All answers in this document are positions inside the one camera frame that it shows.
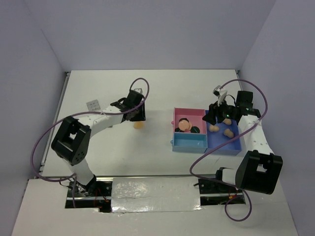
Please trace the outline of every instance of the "gray wall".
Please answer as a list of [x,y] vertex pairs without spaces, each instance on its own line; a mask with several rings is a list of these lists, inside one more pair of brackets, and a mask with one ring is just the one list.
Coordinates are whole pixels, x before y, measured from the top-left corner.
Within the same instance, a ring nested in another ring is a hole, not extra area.
[[[314,68],[315,1],[277,0],[241,78],[257,84],[268,98],[264,130],[283,157],[282,185],[300,236],[315,232]],[[263,109],[259,95],[255,103]]]
[[0,0],[1,236],[13,230],[27,179],[33,176],[30,152],[53,122],[63,80],[63,70],[24,2]]
[[275,0],[25,0],[65,70],[240,69]]

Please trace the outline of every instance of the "white table surface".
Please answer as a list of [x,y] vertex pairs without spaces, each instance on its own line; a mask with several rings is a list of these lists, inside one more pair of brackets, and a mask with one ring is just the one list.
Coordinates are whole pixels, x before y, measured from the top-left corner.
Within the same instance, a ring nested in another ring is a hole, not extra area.
[[[280,183],[272,195],[249,192],[251,216],[233,222],[224,206],[184,212],[99,213],[95,208],[65,209],[67,188],[40,179],[29,181],[13,236],[297,236]],[[230,205],[241,218],[248,205]]]
[[[110,103],[127,96],[131,82],[138,77],[146,78],[150,83],[144,128],[136,130],[132,122],[124,122],[93,136],[86,157],[90,169],[97,176],[188,175],[190,165],[201,154],[172,152],[173,109],[207,110],[217,98],[212,94],[213,89],[236,79],[235,70],[72,71],[58,119],[87,111],[86,103],[95,99],[101,109],[105,109]],[[134,88],[143,88],[146,93],[142,81]],[[241,88],[238,82],[233,82],[226,89],[236,96]],[[210,155],[195,166],[195,172],[213,174],[222,166],[236,168],[243,157],[244,152],[238,156]],[[70,174],[67,165],[49,148],[43,175]]]

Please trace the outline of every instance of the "cable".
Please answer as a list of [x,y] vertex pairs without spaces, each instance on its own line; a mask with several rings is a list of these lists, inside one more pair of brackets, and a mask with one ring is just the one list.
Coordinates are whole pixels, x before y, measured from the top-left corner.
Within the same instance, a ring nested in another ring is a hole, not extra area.
[[73,203],[73,208],[75,208],[75,200],[74,200],[74,194],[75,194],[75,186],[77,184],[77,176],[74,177],[74,182],[72,186],[72,203]]
[[[109,116],[117,116],[117,115],[124,115],[124,114],[127,114],[129,112],[132,112],[136,109],[138,109],[139,107],[141,107],[144,102],[147,100],[147,97],[149,95],[149,91],[150,91],[150,85],[149,85],[149,82],[144,79],[144,78],[138,78],[138,79],[135,79],[132,84],[130,85],[130,88],[129,90],[132,89],[132,86],[134,85],[135,82],[137,82],[138,80],[143,80],[146,84],[147,84],[147,93],[145,95],[145,97],[143,98],[143,100],[139,103],[139,105],[135,106],[134,108],[128,110],[128,111],[125,111],[125,112],[119,112],[119,113],[104,113],[104,112],[79,112],[79,113],[75,113],[75,114],[72,114],[71,116],[73,117],[76,117],[76,116],[80,116],[80,115],[86,115],[86,114],[98,114],[98,115],[109,115]],[[62,182],[62,181],[65,181],[65,180],[69,180],[71,178],[74,178],[74,186],[76,184],[76,174],[72,174],[68,177],[65,177],[65,178],[60,178],[60,179],[51,179],[51,178],[47,178],[47,177],[44,177],[42,175],[40,175],[39,171],[36,170],[35,168],[35,165],[34,165],[34,153],[36,151],[36,148],[39,144],[39,142],[42,140],[42,138],[52,129],[54,128],[57,124],[61,123],[62,121],[64,120],[64,118],[58,120],[56,123],[54,123],[51,127],[49,127],[40,137],[39,139],[35,142],[35,145],[31,151],[31,157],[30,157],[30,164],[31,164],[31,167],[36,175],[37,178],[40,178],[44,181],[48,181],[48,182]],[[74,190],[72,189],[72,200],[73,200],[73,206],[75,208],[75,202],[74,202]]]
[[230,96],[231,98],[233,98],[233,100],[234,100],[234,105],[236,106],[236,100],[235,100],[235,98],[234,98],[232,95],[230,95],[230,94],[228,94],[227,96]]
[[101,194],[101,196],[103,197],[103,199],[106,201],[106,202],[109,202],[109,200],[106,198],[106,197],[104,197],[104,195],[102,194],[102,192],[101,192],[101,190],[98,188],[98,191],[99,191],[99,193]]
[[[226,86],[227,84],[229,84],[229,83],[231,83],[231,82],[234,82],[234,81],[242,81],[242,82],[248,83],[248,84],[254,86],[254,87],[260,92],[260,94],[262,95],[262,97],[263,97],[263,99],[264,99],[264,102],[265,102],[265,111],[264,111],[264,113],[261,115],[261,117],[258,119],[258,121],[260,121],[261,119],[263,119],[264,116],[266,115],[267,111],[268,111],[268,103],[267,103],[267,99],[266,99],[265,94],[264,94],[264,93],[260,90],[260,88],[258,88],[255,84],[253,84],[252,82],[247,81],[247,80],[230,80],[230,81],[226,82],[225,84],[223,84],[220,88],[222,89],[224,86]],[[231,142],[233,142],[233,141],[235,141],[235,140],[241,138],[241,137],[244,136],[245,134],[251,132],[253,129],[256,128],[257,125],[258,125],[258,123],[255,123],[251,128],[249,128],[248,130],[244,131],[243,133],[241,133],[241,134],[235,136],[234,138],[230,139],[229,141],[227,141],[227,142],[225,142],[225,143],[223,143],[223,144],[221,144],[221,145],[219,145],[219,146],[217,146],[217,147],[211,149],[211,150],[208,151],[207,153],[203,154],[201,157],[199,157],[199,158],[191,165],[191,167],[190,167],[190,169],[189,169],[190,174],[193,175],[193,176],[196,176],[196,177],[198,177],[198,178],[210,180],[210,181],[217,182],[217,183],[222,183],[222,184],[225,184],[225,185],[228,185],[228,186],[231,186],[231,187],[234,187],[234,188],[235,188],[236,186],[233,185],[233,184],[229,184],[229,183],[226,183],[226,182],[223,182],[223,181],[214,179],[214,178],[209,178],[209,177],[197,175],[197,174],[195,174],[195,173],[192,172],[192,169],[193,169],[194,166],[195,166],[199,161],[201,161],[203,158],[205,158],[205,157],[208,156],[209,154],[213,153],[214,151],[220,149],[221,147],[223,147],[223,146],[225,146],[225,145],[227,145],[227,144],[229,144],[229,143],[231,143]],[[247,214],[244,218],[242,218],[242,219],[234,219],[234,218],[232,218],[232,217],[228,214],[228,212],[227,212],[227,205],[228,205],[233,199],[235,199],[235,198],[230,199],[230,200],[227,201],[226,204],[225,204],[225,207],[224,207],[225,213],[226,213],[227,217],[230,218],[230,219],[233,220],[233,221],[237,221],[237,222],[244,221],[244,220],[246,220],[246,219],[251,215],[251,213],[252,213],[252,202],[251,202],[251,199],[250,199],[249,195],[247,194],[247,192],[246,192],[245,190],[243,190],[243,192],[245,193],[246,197],[248,198],[248,200],[249,200],[249,206],[250,206],[250,210],[249,210],[248,214]]]

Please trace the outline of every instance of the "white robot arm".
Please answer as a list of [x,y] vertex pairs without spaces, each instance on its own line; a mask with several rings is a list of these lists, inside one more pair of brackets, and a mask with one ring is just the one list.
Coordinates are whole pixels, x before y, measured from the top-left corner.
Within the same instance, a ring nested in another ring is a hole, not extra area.
[[128,112],[140,105],[143,99],[142,94],[130,90],[127,98],[112,103],[99,114],[79,119],[69,116],[63,120],[51,147],[59,157],[66,161],[72,173],[76,174],[81,192],[91,195],[95,193],[96,188],[102,188],[102,182],[96,181],[96,176],[90,170],[85,159],[90,138],[98,132],[120,124],[125,120],[144,121],[144,102],[138,109]]
[[235,106],[227,105],[227,91],[217,86],[214,94],[218,101],[209,106],[209,113],[203,120],[212,125],[229,118],[237,122],[240,133],[244,133],[254,125],[255,128],[244,137],[248,150],[238,169],[221,167],[216,179],[235,185],[237,188],[272,194],[282,168],[282,158],[274,155],[265,138],[260,112],[252,108],[252,92],[238,91]]

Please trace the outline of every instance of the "purple cable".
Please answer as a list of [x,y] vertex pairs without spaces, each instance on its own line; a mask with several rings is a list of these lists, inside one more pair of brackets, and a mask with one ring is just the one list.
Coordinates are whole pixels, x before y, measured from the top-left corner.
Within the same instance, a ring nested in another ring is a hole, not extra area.
[[[265,101],[265,111],[264,111],[264,113],[261,115],[261,117],[258,119],[258,120],[261,120],[261,119],[266,115],[266,113],[267,113],[267,111],[268,111],[268,103],[267,103],[267,99],[266,99],[265,94],[264,94],[264,93],[260,90],[260,88],[258,88],[255,84],[253,84],[252,82],[247,81],[247,80],[230,80],[230,81],[226,82],[225,84],[223,84],[220,88],[222,89],[224,86],[226,86],[227,84],[229,84],[229,83],[231,83],[231,82],[234,82],[234,81],[242,81],[242,82],[248,83],[248,84],[254,86],[254,87],[260,92],[260,94],[262,95],[262,97],[263,97],[263,99],[264,99],[264,101]],[[211,149],[210,151],[206,152],[205,154],[203,154],[201,157],[199,157],[199,158],[191,165],[191,167],[190,167],[190,169],[189,169],[190,174],[193,175],[193,176],[196,176],[196,177],[198,177],[198,178],[210,180],[210,181],[217,182],[217,183],[222,183],[222,184],[225,184],[225,185],[228,185],[228,186],[231,186],[231,187],[236,187],[236,186],[233,185],[233,184],[225,183],[225,182],[220,181],[220,180],[217,180],[217,179],[213,179],[213,178],[209,178],[209,177],[205,177],[205,176],[201,176],[201,175],[194,174],[194,173],[192,172],[192,169],[193,169],[193,168],[195,167],[195,165],[196,165],[199,161],[201,161],[203,158],[205,158],[205,157],[208,156],[209,154],[213,153],[214,151],[220,149],[221,147],[223,147],[223,146],[225,146],[225,145],[227,145],[227,144],[229,144],[229,143],[231,143],[231,142],[233,142],[233,141],[235,141],[235,140],[241,138],[242,136],[244,136],[244,135],[247,134],[248,132],[251,132],[253,129],[256,128],[257,125],[258,125],[257,123],[254,124],[251,128],[249,128],[248,130],[244,131],[243,133],[241,133],[241,134],[235,136],[233,139],[230,139],[229,141],[227,141],[227,142],[225,142],[225,143],[223,143],[223,144],[221,144],[221,145],[219,145],[219,146],[217,146],[217,147]],[[244,218],[242,218],[242,219],[234,219],[234,218],[232,218],[232,217],[228,214],[228,212],[227,212],[227,205],[228,205],[232,200],[234,200],[235,198],[232,198],[232,199],[228,200],[228,201],[226,202],[226,204],[225,204],[225,207],[224,207],[224,210],[225,210],[225,213],[226,213],[227,217],[230,218],[231,220],[237,221],[237,222],[241,222],[241,221],[246,220],[246,219],[251,215],[251,213],[252,213],[252,202],[251,202],[251,199],[250,199],[249,195],[247,194],[247,192],[246,192],[245,190],[242,190],[242,191],[245,193],[246,197],[248,198],[249,205],[250,205],[250,210],[249,210],[248,214],[247,214]]]
[[[75,113],[75,114],[72,114],[71,116],[73,117],[76,117],[76,116],[80,116],[80,115],[86,115],[86,114],[98,114],[98,115],[109,115],[109,116],[116,116],[116,115],[123,115],[123,114],[126,114],[126,113],[129,113],[129,112],[132,112],[136,109],[138,109],[139,107],[141,107],[145,100],[147,100],[147,97],[149,95],[149,91],[150,91],[150,85],[148,83],[148,81],[144,78],[138,78],[136,80],[134,80],[132,82],[132,84],[130,85],[130,89],[132,89],[132,86],[134,85],[135,82],[137,82],[138,80],[143,80],[146,84],[147,84],[147,93],[144,97],[144,99],[139,103],[139,105],[137,105],[136,107],[128,110],[128,111],[125,111],[125,112],[119,112],[119,113],[103,113],[103,112],[79,112],[79,113]],[[39,172],[36,170],[35,166],[34,166],[34,153],[35,153],[35,150],[39,144],[39,142],[42,140],[42,138],[52,129],[54,128],[57,124],[61,123],[63,121],[64,118],[58,120],[56,123],[54,123],[51,127],[49,127],[40,137],[39,139],[36,141],[32,151],[31,151],[31,158],[30,158],[30,164],[31,164],[31,167],[36,175],[36,177],[44,180],[44,181],[48,181],[48,182],[62,182],[62,181],[65,181],[65,180],[69,180],[71,178],[74,178],[74,184],[73,184],[73,189],[72,189],[72,201],[73,201],[73,206],[75,208],[75,202],[74,202],[74,187],[75,187],[75,184],[76,184],[76,174],[72,174],[70,175],[69,177],[65,177],[65,178],[60,178],[60,179],[51,179],[51,178],[47,178],[47,177],[44,177],[44,176],[41,176],[39,174]]]

